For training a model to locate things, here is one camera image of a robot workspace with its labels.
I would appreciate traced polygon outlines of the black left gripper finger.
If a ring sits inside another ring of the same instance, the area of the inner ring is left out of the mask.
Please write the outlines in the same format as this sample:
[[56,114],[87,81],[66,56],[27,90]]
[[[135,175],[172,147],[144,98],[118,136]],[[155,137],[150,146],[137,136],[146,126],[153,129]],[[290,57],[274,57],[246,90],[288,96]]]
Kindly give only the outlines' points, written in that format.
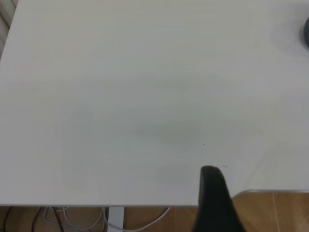
[[244,232],[221,170],[203,166],[194,232]]

